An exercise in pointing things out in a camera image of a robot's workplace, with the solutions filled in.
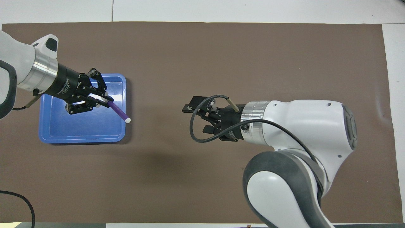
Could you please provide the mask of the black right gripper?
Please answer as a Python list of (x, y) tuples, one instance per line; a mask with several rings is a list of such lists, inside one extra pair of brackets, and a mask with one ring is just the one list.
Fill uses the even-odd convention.
[[(207, 99), (208, 97), (194, 96), (191, 101), (184, 105), (183, 113), (193, 113), (197, 106)], [(210, 98), (210, 100), (205, 101), (201, 107), (198, 109), (196, 115), (199, 116), (212, 116), (218, 123), (215, 126), (206, 125), (204, 126), (203, 133), (217, 135), (224, 132), (225, 129), (237, 124), (241, 121), (242, 111), (245, 105), (237, 105), (239, 112), (236, 113), (231, 106), (224, 108), (217, 108), (215, 105), (215, 98)], [(227, 131), (223, 136), (220, 136), (221, 141), (237, 142), (243, 140), (240, 127), (234, 128), (231, 131)]]

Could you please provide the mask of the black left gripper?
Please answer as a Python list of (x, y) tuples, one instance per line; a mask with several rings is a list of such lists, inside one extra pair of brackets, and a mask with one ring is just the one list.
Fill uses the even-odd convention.
[[(97, 82), (93, 86), (91, 79)], [(44, 92), (47, 95), (64, 100), (68, 114), (78, 114), (93, 110), (98, 106), (108, 108), (108, 104), (100, 99), (88, 97), (90, 94), (107, 97), (107, 85), (102, 74), (95, 68), (90, 69), (86, 74), (74, 71), (62, 64), (58, 64), (57, 75), (51, 86)]]

